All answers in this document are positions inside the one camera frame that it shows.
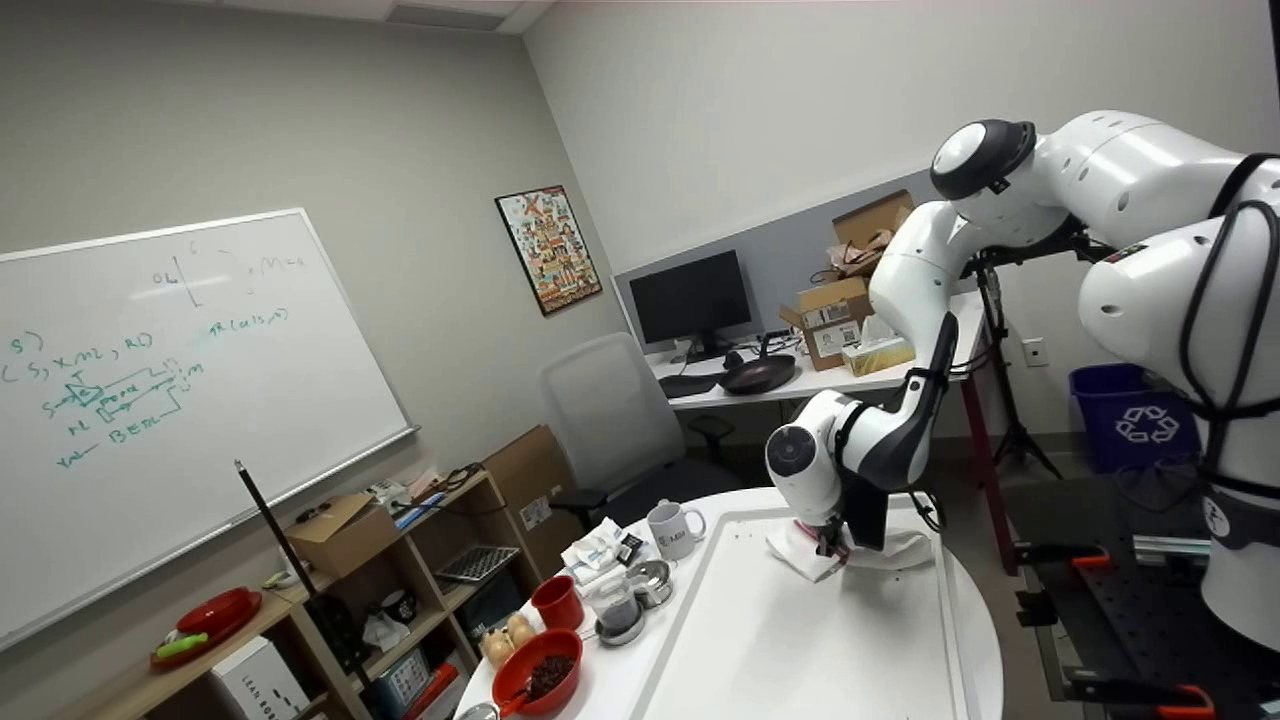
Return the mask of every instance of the picture frame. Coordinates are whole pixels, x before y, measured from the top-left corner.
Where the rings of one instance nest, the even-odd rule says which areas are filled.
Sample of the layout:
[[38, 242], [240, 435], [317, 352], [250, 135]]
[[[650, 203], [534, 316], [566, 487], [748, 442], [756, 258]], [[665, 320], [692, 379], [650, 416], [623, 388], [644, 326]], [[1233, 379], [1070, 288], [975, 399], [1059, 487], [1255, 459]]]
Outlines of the picture frame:
[[605, 282], [566, 185], [497, 196], [497, 211], [544, 316], [599, 296]]

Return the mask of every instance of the monitor screen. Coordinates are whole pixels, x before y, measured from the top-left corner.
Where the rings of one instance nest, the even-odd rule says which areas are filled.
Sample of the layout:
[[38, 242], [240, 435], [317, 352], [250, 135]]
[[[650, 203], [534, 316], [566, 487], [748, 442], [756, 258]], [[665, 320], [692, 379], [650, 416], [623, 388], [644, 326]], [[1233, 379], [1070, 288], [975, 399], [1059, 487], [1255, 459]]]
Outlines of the monitor screen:
[[650, 344], [700, 336], [704, 357], [720, 357], [720, 326], [754, 320], [735, 253], [639, 275], [634, 280], [634, 300]]

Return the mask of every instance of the humanoid robot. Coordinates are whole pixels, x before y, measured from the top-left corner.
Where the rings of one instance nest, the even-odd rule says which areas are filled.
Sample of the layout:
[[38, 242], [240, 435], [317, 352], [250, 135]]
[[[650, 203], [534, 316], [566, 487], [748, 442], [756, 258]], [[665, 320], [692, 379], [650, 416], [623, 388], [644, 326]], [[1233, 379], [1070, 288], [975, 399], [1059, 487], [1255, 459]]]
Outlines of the humanoid robot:
[[1203, 603], [1280, 652], [1280, 158], [1241, 155], [1131, 112], [1036, 135], [979, 121], [932, 158], [920, 203], [871, 275], [871, 309], [915, 347], [898, 407], [822, 391], [766, 442], [773, 484], [815, 552], [882, 548], [886, 494], [929, 462], [955, 347], [947, 296], [971, 258], [1076, 249], [1096, 258], [1082, 324], [1198, 407]]

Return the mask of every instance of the trash bin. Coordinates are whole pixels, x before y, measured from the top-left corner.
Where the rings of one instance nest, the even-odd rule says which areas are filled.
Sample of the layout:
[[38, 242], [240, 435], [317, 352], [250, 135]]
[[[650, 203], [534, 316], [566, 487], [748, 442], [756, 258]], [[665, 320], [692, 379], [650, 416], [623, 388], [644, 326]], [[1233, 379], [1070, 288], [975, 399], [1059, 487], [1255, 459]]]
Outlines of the trash bin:
[[1150, 473], [1198, 462], [1202, 435], [1177, 391], [1151, 388], [1135, 365], [1088, 365], [1071, 371], [1093, 473]]

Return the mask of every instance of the office chair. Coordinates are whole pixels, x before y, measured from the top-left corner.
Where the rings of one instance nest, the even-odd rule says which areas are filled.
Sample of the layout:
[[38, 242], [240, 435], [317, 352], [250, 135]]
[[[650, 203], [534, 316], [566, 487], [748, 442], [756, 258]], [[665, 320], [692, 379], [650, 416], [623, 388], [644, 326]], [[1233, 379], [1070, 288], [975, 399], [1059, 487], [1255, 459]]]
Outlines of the office chair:
[[639, 357], [637, 336], [612, 331], [555, 357], [544, 371], [548, 422], [578, 487], [554, 509], [585, 529], [605, 516], [639, 519], [657, 498], [695, 498], [741, 487], [720, 462], [683, 454], [681, 418]]

